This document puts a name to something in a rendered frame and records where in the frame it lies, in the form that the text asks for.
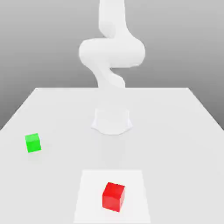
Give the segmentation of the small red cube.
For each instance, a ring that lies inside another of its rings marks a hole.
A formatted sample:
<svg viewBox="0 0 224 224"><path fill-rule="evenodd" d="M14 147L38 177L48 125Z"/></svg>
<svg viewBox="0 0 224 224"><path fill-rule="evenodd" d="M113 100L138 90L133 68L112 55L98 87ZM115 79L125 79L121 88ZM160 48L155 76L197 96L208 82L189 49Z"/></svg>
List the small red cube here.
<svg viewBox="0 0 224 224"><path fill-rule="evenodd" d="M125 198L125 186L108 182L102 194L102 207L120 212Z"/></svg>

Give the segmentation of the small green cube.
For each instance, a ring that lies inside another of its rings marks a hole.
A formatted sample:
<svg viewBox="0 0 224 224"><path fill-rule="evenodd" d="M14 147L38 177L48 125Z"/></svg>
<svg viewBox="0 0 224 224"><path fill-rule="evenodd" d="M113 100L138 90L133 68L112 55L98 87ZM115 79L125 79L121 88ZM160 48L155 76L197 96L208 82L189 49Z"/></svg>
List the small green cube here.
<svg viewBox="0 0 224 224"><path fill-rule="evenodd" d="M29 153L41 150L41 143L38 133L26 135L25 142L27 146L27 151Z"/></svg>

